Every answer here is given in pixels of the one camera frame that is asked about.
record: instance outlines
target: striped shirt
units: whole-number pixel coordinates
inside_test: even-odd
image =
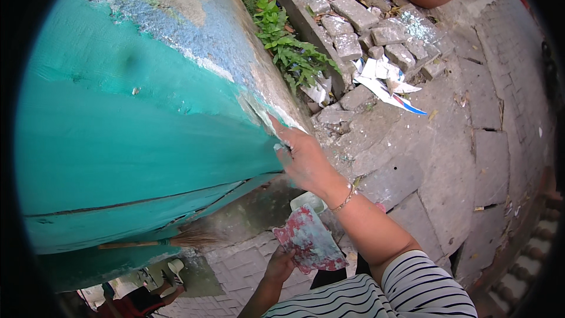
[[[422,251],[394,259],[382,283],[355,275],[279,302],[263,317],[477,317],[465,290]]]

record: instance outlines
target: white bucket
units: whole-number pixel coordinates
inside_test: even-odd
[[[169,269],[175,275],[177,275],[179,277],[180,282],[182,282],[184,284],[184,281],[182,280],[182,278],[179,275],[179,272],[184,269],[184,263],[182,262],[182,260],[174,259],[174,260],[170,261],[167,265],[169,266]]]
[[[306,192],[292,199],[290,201],[290,208],[292,209],[292,211],[294,211],[300,208],[301,206],[303,206],[304,204],[310,204],[312,209],[314,209],[314,212],[316,212],[316,214],[318,215],[320,215],[322,211],[328,208],[328,205],[323,200],[321,200],[316,195],[310,192]]]

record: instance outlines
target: pavement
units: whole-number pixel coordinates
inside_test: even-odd
[[[533,198],[543,166],[553,159],[543,35],[519,0],[453,0],[423,13],[438,18],[456,45],[445,61],[447,74],[410,94],[429,116],[370,100],[356,110],[349,132],[330,138],[318,130],[316,136],[341,173],[350,179],[365,174],[364,194],[384,203],[432,260],[469,286],[505,245],[520,221],[517,210]],[[225,209],[218,214],[236,244],[203,253],[224,294],[180,297],[155,317],[241,312],[277,246],[268,229],[280,219],[269,226],[265,214],[254,211],[260,202],[238,202],[230,205],[239,209],[235,218]],[[349,239],[338,226],[334,235],[354,268]],[[307,292],[313,275],[295,269],[281,300]]]

